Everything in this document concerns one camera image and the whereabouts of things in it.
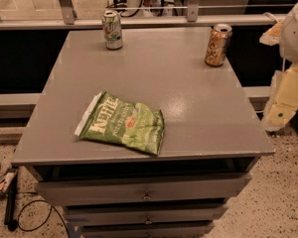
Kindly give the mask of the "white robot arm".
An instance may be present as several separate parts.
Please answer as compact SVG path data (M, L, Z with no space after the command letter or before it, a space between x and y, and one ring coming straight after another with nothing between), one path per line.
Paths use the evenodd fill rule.
M298 2L283 21L278 21L259 38L262 44L279 45L280 56L291 62L285 71L277 70L271 79L262 127L269 132L278 131L298 111Z

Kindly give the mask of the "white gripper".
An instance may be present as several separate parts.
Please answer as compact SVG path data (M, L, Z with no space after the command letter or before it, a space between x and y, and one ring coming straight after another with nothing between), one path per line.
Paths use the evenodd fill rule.
M283 23L277 22L259 38L262 44L279 44ZM284 128L298 110L298 63L293 63L286 71L274 74L276 91L263 111L261 126L265 131L276 132Z

